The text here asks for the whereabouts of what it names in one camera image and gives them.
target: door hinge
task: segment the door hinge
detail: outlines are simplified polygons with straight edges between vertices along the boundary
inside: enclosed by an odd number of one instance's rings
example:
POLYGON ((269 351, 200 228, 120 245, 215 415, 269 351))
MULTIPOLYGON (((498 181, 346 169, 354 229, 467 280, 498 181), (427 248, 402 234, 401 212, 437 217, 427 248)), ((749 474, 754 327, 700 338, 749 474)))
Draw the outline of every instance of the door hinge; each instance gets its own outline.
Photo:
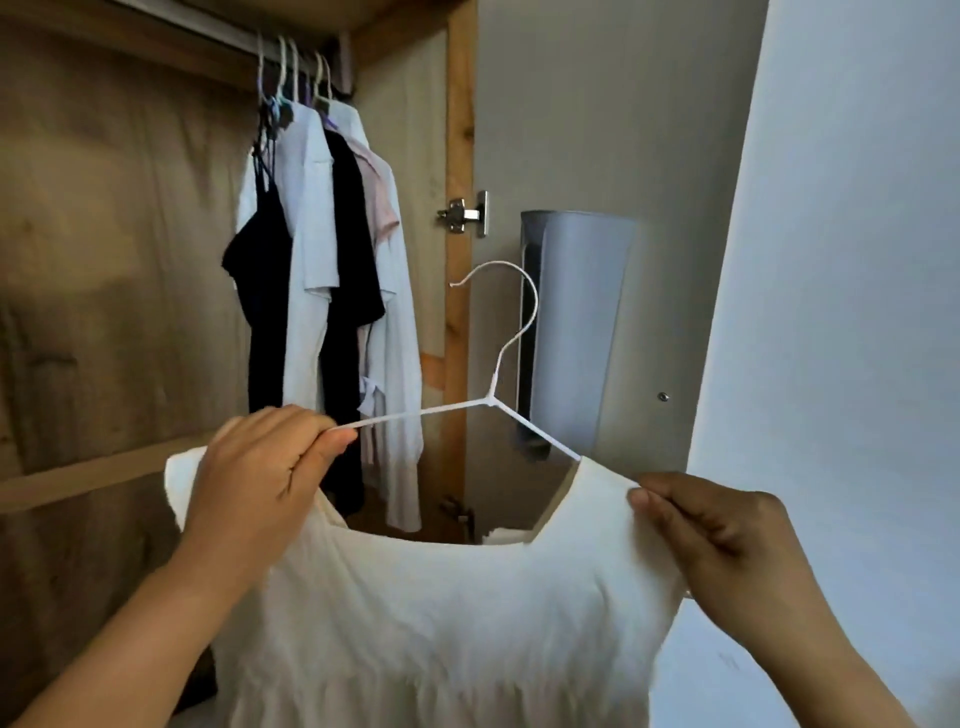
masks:
POLYGON ((467 201, 463 198, 450 200, 446 209, 437 210, 437 219, 450 232, 457 234, 467 231, 467 223, 476 223, 477 237, 487 237, 490 232, 490 193, 485 189, 477 193, 476 209, 467 209, 467 201))
POLYGON ((440 501, 440 510, 446 516, 456 521, 464 529, 464 541, 468 544, 477 543, 476 515, 472 508, 467 508, 459 499, 445 496, 440 501))

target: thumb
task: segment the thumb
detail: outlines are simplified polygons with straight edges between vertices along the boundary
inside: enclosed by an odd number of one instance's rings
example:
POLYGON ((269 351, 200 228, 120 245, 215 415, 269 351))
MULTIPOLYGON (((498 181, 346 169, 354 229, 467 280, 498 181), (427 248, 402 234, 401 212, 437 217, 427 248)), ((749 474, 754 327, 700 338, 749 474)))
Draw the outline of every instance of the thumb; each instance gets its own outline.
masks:
POLYGON ((329 429, 324 432, 313 441, 313 445, 294 466, 290 478, 292 489, 309 492, 316 490, 330 469, 330 464, 356 439, 355 429, 329 429))
POLYGON ((684 575, 709 554, 710 543, 669 500, 644 488, 634 488, 628 499, 666 541, 684 575))

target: black top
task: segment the black top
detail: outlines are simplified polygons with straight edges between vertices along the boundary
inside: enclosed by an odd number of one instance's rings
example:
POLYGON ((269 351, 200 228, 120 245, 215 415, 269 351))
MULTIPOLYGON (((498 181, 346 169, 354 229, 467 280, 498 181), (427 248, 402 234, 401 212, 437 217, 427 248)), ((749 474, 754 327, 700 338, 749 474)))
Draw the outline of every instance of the black top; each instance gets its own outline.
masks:
MULTIPOLYGON (((340 286, 331 291, 326 336, 320 350, 324 410, 338 425, 360 419, 360 354, 357 329, 384 315, 373 242, 367 225, 360 167, 344 138, 324 130, 333 155, 333 213, 340 286)), ((343 516, 364 504, 360 443, 333 461, 322 487, 343 516)))
POLYGON ((264 163, 259 138, 253 144, 256 212, 230 241, 223 266, 236 283, 244 317, 250 324, 247 394, 250 411, 283 405, 283 359, 287 348, 287 297, 293 239, 273 176, 264 163), (264 178, 269 179, 270 189, 264 178))

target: gray cylinder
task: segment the gray cylinder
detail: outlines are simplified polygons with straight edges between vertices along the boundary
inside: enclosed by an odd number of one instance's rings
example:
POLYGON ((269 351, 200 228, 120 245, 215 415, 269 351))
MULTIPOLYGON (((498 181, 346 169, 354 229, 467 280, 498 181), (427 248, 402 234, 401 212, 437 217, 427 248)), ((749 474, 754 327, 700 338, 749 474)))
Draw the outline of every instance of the gray cylinder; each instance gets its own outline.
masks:
MULTIPOLYGON (((540 313, 520 340, 516 410, 582 455, 593 452, 627 255, 637 223, 588 212, 520 214, 522 265, 540 313)), ((521 320, 533 309, 529 286, 521 320)), ((549 447, 523 428, 530 454, 549 447)))

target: wooden frame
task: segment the wooden frame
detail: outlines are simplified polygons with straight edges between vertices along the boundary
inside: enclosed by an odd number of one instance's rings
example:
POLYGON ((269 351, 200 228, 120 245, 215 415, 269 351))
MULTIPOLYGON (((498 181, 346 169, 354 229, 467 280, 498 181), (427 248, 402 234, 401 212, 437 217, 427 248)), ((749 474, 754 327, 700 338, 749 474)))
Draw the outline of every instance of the wooden frame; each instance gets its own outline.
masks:
MULTIPOLYGON (((473 84, 476 78, 477 0, 450 14, 446 31, 446 195, 473 198, 473 84)), ((472 238, 446 235, 446 279, 462 280, 473 267, 472 238)), ((469 286, 447 287, 445 300, 444 403, 466 401, 469 286)), ((467 410, 447 415, 444 427, 444 482, 464 499, 467 470, 467 410)))
MULTIPOLYGON (((408 0, 350 36, 358 68, 429 37, 462 0, 408 0)), ((0 0, 0 17, 253 92, 256 58, 106 0, 0 0)), ((317 38, 316 45, 323 44, 317 38)))
MULTIPOLYGON (((357 66, 364 67, 446 25, 448 197, 471 198, 473 191, 476 14, 476 0, 412 0, 397 4, 351 36, 357 66)), ((0 0, 0 17, 252 91, 256 59, 105 0, 0 0)), ((447 279, 462 279, 471 264, 469 236, 448 234, 447 279)), ((468 321, 468 286, 448 289, 444 358, 421 357, 424 380, 443 390, 447 402, 467 398, 468 321)), ((6 397, 0 387, 0 514, 158 473, 170 455, 202 445, 211 435, 181 437, 24 475, 7 416, 6 397)), ((466 412, 451 413, 444 431, 444 478, 451 494, 457 497, 464 492, 466 447, 466 412)))

